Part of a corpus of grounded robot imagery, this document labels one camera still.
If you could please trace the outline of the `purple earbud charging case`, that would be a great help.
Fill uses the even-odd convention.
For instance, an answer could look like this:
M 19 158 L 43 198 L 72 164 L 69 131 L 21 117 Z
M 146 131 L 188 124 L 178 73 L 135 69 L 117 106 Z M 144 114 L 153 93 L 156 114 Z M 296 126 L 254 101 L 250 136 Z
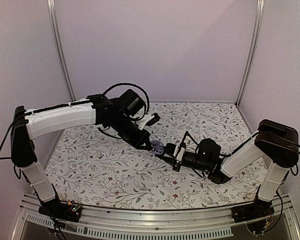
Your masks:
M 150 153 L 151 154 L 154 154 L 154 155 L 159 155 L 159 156 L 163 156 L 165 154 L 165 147 L 164 147 L 164 144 L 159 141 L 159 140 L 152 140 L 150 142 L 151 144 L 151 151 Z

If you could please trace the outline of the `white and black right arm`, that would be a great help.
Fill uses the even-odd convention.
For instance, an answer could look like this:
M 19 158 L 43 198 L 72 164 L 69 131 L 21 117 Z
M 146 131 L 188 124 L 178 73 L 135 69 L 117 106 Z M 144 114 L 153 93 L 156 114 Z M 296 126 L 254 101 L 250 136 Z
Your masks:
M 264 156 L 271 159 L 257 191 L 257 200 L 248 208 L 252 218 L 259 218 L 268 210 L 268 203 L 272 201 L 290 169 L 297 165 L 300 155 L 297 130 L 268 119 L 263 119 L 256 132 L 232 153 L 222 154 L 221 146 L 211 138 L 197 143 L 194 152 L 186 148 L 184 141 L 179 144 L 160 144 L 156 157 L 171 165 L 176 172 L 181 167 L 201 171 L 216 184 L 230 181 L 245 167 Z

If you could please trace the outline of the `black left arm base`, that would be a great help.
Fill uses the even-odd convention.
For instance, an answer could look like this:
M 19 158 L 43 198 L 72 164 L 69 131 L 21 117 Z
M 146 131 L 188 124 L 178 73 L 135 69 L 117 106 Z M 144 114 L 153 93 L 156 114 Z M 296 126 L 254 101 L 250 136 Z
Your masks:
M 40 214 L 46 215 L 53 219 L 61 219 L 69 222 L 78 223 L 82 213 L 82 204 L 74 202 L 73 200 L 69 202 L 62 202 L 58 197 L 43 202 L 40 202 L 40 207 L 38 212 Z

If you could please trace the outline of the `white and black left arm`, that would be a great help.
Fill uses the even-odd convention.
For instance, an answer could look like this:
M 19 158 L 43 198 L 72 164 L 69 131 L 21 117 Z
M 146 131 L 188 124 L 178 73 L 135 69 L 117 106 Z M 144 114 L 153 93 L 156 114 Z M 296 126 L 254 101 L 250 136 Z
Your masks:
M 137 150 L 152 149 L 150 133 L 145 129 L 159 120 L 156 113 L 149 113 L 149 100 L 143 100 L 132 89 L 121 96 L 107 98 L 106 93 L 89 95 L 83 99 L 50 107 L 15 109 L 0 149 L 10 139 L 10 156 L 1 156 L 0 161 L 10 160 L 20 169 L 45 209 L 53 216 L 64 213 L 64 205 L 57 200 L 57 193 L 45 174 L 35 153 L 33 141 L 54 132 L 80 126 L 98 126 L 113 129 L 118 137 Z

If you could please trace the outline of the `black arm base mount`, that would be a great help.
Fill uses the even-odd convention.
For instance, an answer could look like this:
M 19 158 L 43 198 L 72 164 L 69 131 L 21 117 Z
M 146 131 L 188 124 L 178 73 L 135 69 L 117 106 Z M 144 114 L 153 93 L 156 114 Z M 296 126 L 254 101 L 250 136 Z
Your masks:
M 263 201 L 258 197 L 252 203 L 231 208 L 231 217 L 235 223 L 263 218 L 274 213 L 272 201 Z

